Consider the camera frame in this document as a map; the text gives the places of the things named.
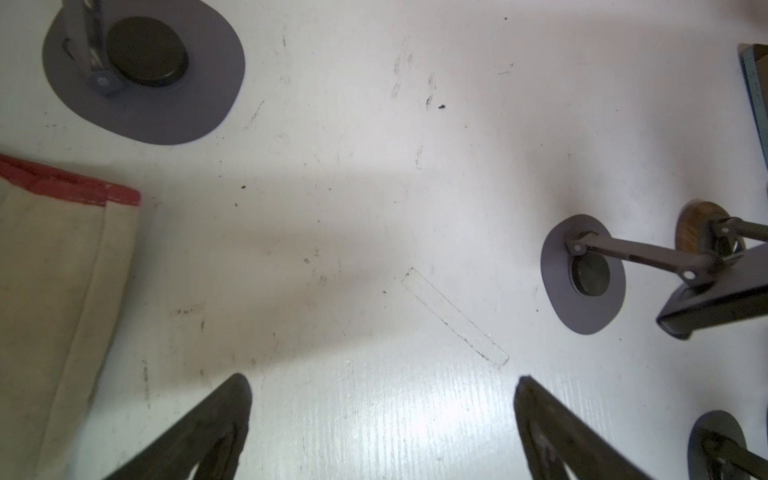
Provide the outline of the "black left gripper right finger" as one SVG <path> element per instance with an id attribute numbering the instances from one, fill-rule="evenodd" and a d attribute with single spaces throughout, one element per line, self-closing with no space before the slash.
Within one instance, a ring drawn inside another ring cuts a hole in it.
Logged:
<path id="1" fill-rule="evenodd" d="M 646 479 L 531 376 L 514 396 L 518 432 L 534 479 Z"/>

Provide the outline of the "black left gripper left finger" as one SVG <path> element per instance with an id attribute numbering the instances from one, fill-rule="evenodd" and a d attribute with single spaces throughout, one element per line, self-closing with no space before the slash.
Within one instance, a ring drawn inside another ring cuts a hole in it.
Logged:
<path id="1" fill-rule="evenodd" d="M 249 430 L 252 392 L 235 373 L 110 479 L 232 479 Z"/>

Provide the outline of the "grey phone stand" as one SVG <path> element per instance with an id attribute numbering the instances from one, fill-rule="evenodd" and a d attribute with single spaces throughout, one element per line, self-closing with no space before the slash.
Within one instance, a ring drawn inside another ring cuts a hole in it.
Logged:
<path id="1" fill-rule="evenodd" d="M 767 459 L 751 452 L 736 418 L 723 410 L 705 413 L 688 441 L 691 480 L 766 479 Z"/>
<path id="2" fill-rule="evenodd" d="M 54 93 L 81 118 L 155 145 L 195 141 L 229 114 L 242 43 L 203 1 L 65 1 L 42 49 Z"/>
<path id="3" fill-rule="evenodd" d="M 625 262 L 671 272 L 693 288 L 713 284 L 725 267 L 710 253 L 615 238 L 596 218 L 574 215 L 549 232 L 540 257 L 545 290 L 560 321 L 580 335 L 607 327 L 625 299 Z"/>

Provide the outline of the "wooden base phone stand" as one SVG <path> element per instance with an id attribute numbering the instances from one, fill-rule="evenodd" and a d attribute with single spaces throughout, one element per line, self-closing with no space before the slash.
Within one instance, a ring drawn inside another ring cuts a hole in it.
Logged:
<path id="1" fill-rule="evenodd" d="M 720 205 L 704 200 L 686 204 L 675 228 L 675 248 L 730 257 L 747 249 L 745 240 L 767 242 L 767 226 L 730 215 Z"/>

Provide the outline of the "black smartphone back left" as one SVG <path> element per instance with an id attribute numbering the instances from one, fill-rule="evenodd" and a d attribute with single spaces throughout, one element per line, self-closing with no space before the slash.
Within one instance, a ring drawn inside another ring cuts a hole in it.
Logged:
<path id="1" fill-rule="evenodd" d="M 695 331 L 767 314 L 767 245 L 743 252 L 706 287 L 681 285 L 657 316 L 670 336 L 687 340 Z"/>

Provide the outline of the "black smartphone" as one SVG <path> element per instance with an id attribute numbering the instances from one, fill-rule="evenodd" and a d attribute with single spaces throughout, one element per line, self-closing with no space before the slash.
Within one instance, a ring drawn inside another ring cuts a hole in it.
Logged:
<path id="1" fill-rule="evenodd" d="M 743 252 L 706 287 L 681 285 L 657 316 L 670 336 L 687 340 L 695 331 L 767 314 L 767 245 Z"/>
<path id="2" fill-rule="evenodd" d="M 740 44 L 739 60 L 764 163 L 767 163 L 767 45 Z"/>

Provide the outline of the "beige work glove red cuff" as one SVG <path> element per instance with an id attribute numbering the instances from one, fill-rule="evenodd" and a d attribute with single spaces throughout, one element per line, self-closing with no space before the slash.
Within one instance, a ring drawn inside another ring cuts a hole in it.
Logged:
<path id="1" fill-rule="evenodd" d="M 1 475 L 62 479 L 118 322 L 140 193 L 1 159 Z"/>

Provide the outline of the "black smartphone back middle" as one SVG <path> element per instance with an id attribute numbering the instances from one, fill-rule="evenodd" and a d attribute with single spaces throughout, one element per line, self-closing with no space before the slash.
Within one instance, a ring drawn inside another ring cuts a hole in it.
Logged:
<path id="1" fill-rule="evenodd" d="M 740 44 L 739 60 L 764 163 L 767 163 L 767 45 Z"/>

